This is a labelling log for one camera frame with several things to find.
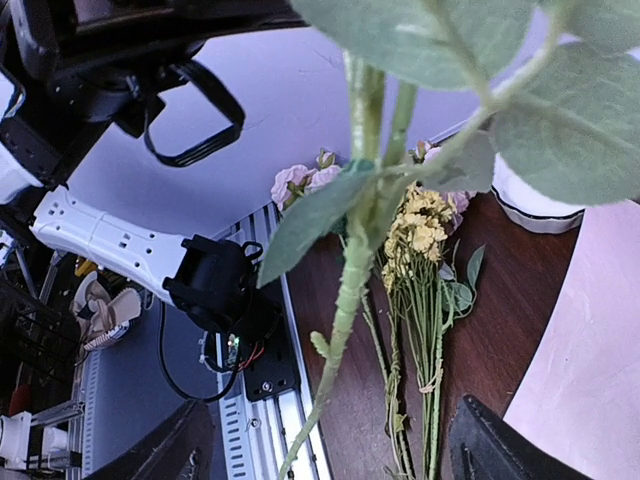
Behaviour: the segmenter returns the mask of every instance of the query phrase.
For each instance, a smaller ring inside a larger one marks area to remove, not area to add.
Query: pink sheet
[[[640,206],[587,210],[505,420],[594,479],[640,478]]]

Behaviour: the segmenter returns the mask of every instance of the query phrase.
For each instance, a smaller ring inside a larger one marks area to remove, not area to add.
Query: wooden table
[[[452,478],[447,441],[450,419],[461,396],[472,393],[503,415],[518,388],[549,321],[569,266],[578,230],[563,235],[535,235],[511,223],[492,195],[479,195],[459,230],[460,258],[486,244],[479,299],[469,317],[448,334],[445,346],[444,421],[441,476]],[[312,388],[317,388],[323,361],[309,341],[317,330],[331,332],[334,301],[341,272],[336,238],[317,242],[289,274]],[[371,282],[372,300],[388,342],[386,295]],[[406,410],[411,417],[409,441],[421,471],[420,393],[415,368],[405,350]],[[384,432],[384,385],[368,327],[355,322],[330,404],[322,420],[329,462],[336,480],[384,478],[393,460]]]

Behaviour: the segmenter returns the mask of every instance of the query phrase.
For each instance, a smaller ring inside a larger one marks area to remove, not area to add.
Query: white wall
[[[544,30],[534,22],[520,64]],[[161,165],[141,140],[116,127],[71,178],[81,200],[125,220],[170,233],[210,236],[269,201],[274,175],[310,164],[320,147],[349,155],[349,114],[340,50],[304,28],[210,40],[198,60],[227,85],[247,120],[238,142],[186,169]],[[395,90],[395,82],[389,82]],[[178,153],[226,126],[191,86],[163,95],[169,106],[152,125],[162,153]],[[420,94],[409,144],[433,139],[468,117],[470,93]],[[387,105],[387,118],[391,105]]]

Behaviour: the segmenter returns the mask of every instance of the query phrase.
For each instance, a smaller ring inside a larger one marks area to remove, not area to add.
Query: black cable
[[[204,403],[213,403],[213,402],[217,402],[218,400],[221,400],[222,398],[225,397],[225,395],[227,395],[227,393],[231,391],[231,387],[233,387],[233,383],[235,382],[236,377],[238,376],[238,371],[240,367],[240,352],[238,352],[238,355],[236,355],[236,362],[233,366],[233,370],[231,370],[231,378],[229,379],[225,387],[222,389],[222,391],[218,392],[212,397],[194,397],[192,395],[189,395],[187,392],[182,390],[176,384],[176,382],[173,381],[173,378],[171,378],[171,375],[169,374],[169,370],[167,369],[167,364],[165,362],[163,344],[164,344],[164,323],[165,323],[166,313],[167,313],[167,307],[165,303],[160,302],[160,328],[158,329],[158,360],[160,361],[160,367],[161,367],[162,375],[164,376],[164,379],[167,381],[171,389],[179,397],[183,398],[184,400],[200,400],[200,401],[203,401]]]

